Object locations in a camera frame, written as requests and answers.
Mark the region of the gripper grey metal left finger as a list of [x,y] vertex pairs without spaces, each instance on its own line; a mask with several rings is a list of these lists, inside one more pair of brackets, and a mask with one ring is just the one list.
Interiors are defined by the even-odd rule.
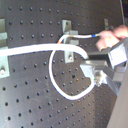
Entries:
[[114,77],[114,71],[104,60],[85,60],[80,64],[80,68],[96,86],[100,86],[102,83],[106,84],[107,78],[113,79]]

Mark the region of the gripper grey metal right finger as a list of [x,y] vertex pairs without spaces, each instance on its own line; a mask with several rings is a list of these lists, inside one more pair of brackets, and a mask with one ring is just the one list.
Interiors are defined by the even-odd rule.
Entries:
[[92,60],[106,60],[110,68],[126,62],[128,60],[128,37],[112,47],[97,52],[90,52],[89,58]]

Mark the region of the blurred human hand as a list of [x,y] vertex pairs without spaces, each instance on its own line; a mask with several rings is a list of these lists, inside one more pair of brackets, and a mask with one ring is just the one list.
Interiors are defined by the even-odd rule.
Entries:
[[126,37],[128,37],[128,27],[125,25],[120,25],[112,31],[104,30],[100,33],[100,39],[96,43],[96,47],[101,51],[102,49],[114,46]]

